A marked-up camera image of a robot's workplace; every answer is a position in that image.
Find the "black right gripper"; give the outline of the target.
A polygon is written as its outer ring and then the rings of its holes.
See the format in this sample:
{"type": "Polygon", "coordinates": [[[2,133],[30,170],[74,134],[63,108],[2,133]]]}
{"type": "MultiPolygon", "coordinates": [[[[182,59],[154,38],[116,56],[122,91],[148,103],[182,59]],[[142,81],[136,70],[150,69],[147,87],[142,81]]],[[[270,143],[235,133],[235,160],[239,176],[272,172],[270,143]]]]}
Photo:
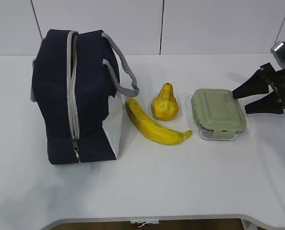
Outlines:
{"type": "Polygon", "coordinates": [[[285,112],[285,69],[274,70],[270,63],[261,66],[246,82],[232,91],[234,99],[266,94],[245,106],[247,114],[285,112]]]}

